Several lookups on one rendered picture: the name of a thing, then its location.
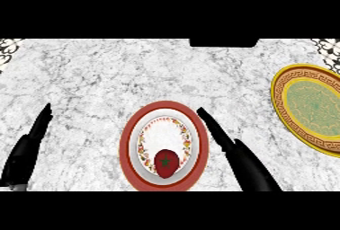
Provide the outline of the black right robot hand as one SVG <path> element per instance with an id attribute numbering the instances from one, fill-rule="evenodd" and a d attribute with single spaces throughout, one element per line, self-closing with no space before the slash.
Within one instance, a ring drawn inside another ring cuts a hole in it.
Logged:
<path id="1" fill-rule="evenodd" d="M 206 123 L 215 141 L 222 147 L 222 152 L 227 154 L 243 191 L 281 191 L 281 186 L 249 146 L 240 139 L 230 138 L 205 108 L 200 108 L 197 113 Z"/>

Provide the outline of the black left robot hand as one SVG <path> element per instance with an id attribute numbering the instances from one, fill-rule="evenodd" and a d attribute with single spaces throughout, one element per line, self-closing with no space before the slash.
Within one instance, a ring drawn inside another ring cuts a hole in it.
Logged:
<path id="1" fill-rule="evenodd" d="M 48 104 L 36 118 L 30 133 L 23 135 L 11 151 L 0 176 L 0 188 L 26 191 L 33 176 L 39 149 L 52 120 L 52 109 Z"/>

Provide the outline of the red tomato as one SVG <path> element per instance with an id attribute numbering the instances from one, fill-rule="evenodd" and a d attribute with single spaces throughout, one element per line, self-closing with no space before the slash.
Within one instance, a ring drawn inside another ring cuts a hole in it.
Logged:
<path id="1" fill-rule="evenodd" d="M 156 172 L 162 178 L 174 176 L 179 168 L 179 157 L 175 151 L 163 149 L 154 157 Z"/>

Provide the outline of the red rimmed white plate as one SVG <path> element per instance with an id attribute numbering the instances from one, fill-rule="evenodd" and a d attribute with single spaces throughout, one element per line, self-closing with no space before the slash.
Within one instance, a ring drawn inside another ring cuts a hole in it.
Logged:
<path id="1" fill-rule="evenodd" d="M 154 165 L 163 149 L 179 157 L 179 168 L 166 179 Z M 174 101 L 144 106 L 125 125 L 119 151 L 125 177 L 138 190 L 188 190 L 209 158 L 208 130 L 194 110 Z"/>

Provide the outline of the yellow rimmed green plate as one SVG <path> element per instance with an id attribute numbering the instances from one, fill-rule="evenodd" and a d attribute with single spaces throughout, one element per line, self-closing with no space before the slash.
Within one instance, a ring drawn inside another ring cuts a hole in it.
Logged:
<path id="1" fill-rule="evenodd" d="M 340 158 L 340 75 L 311 64 L 284 67 L 271 82 L 271 100 L 301 141 Z"/>

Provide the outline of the black appliance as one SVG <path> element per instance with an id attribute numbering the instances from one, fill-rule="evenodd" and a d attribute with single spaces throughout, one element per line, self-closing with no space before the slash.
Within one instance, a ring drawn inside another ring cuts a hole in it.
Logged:
<path id="1" fill-rule="evenodd" d="M 252 48 L 258 43 L 258 39 L 191 39 L 193 47 L 213 48 Z"/>

